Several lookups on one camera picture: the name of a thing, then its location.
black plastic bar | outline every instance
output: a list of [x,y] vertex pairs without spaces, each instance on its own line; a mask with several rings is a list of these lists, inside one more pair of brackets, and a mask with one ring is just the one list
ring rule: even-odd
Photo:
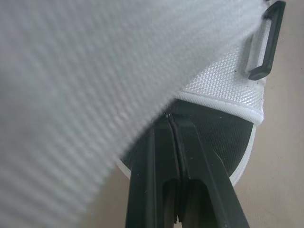
[[162,118],[138,142],[125,227],[172,228],[179,180],[172,129]]
[[194,124],[174,116],[182,185],[179,221],[183,228],[248,228],[222,160],[201,142]]
[[271,26],[267,40],[267,46],[263,59],[263,64],[250,71],[249,79],[257,81],[270,74],[272,64],[275,58],[276,45],[279,38],[280,28],[282,24],[283,14],[286,3],[284,1],[276,1],[265,12],[264,18],[271,19]]

white piping trim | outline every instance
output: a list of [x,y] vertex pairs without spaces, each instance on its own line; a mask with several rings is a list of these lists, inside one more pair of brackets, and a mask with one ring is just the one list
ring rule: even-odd
[[244,120],[250,121],[253,124],[259,125],[264,119],[263,112],[257,112],[246,106],[241,106],[240,103],[229,103],[227,101],[218,100],[215,97],[209,98],[204,95],[196,95],[188,92],[180,92],[177,96],[178,99],[188,101],[197,105],[213,108],[223,111],[225,113],[241,117]]
[[253,125],[251,135],[249,138],[249,142],[248,142],[247,148],[245,150],[245,153],[243,155],[243,158],[242,158],[241,162],[238,164],[236,170],[234,170],[234,172],[230,176],[230,181],[233,186],[235,186],[236,183],[238,182],[238,180],[241,178],[241,176],[247,166],[247,163],[248,163],[250,155],[251,155],[253,141],[254,141],[255,135],[256,135],[256,129],[257,129],[257,126]]
[[131,178],[131,170],[128,167],[126,167],[126,165],[120,159],[118,160],[116,165],[128,179]]

black buckle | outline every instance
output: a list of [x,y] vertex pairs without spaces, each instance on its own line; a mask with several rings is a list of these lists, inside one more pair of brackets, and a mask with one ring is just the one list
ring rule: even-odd
[[271,19],[271,26],[264,54],[263,64],[250,71],[249,79],[257,81],[270,74],[275,58],[276,45],[280,34],[283,14],[286,3],[276,1],[264,14],[264,19]]

beige wall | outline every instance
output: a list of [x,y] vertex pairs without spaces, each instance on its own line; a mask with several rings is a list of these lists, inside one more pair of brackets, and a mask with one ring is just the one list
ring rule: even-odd
[[[304,227],[304,0],[287,0],[264,108],[238,198],[251,228]],[[128,188],[116,168],[83,226],[124,228]]]

black plastic clip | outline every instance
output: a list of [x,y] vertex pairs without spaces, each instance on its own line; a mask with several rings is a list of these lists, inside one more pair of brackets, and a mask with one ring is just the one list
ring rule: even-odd
[[264,13],[264,19],[271,19],[271,26],[264,54],[263,64],[250,71],[249,79],[257,81],[270,74],[275,57],[276,45],[279,38],[286,3],[276,1]]

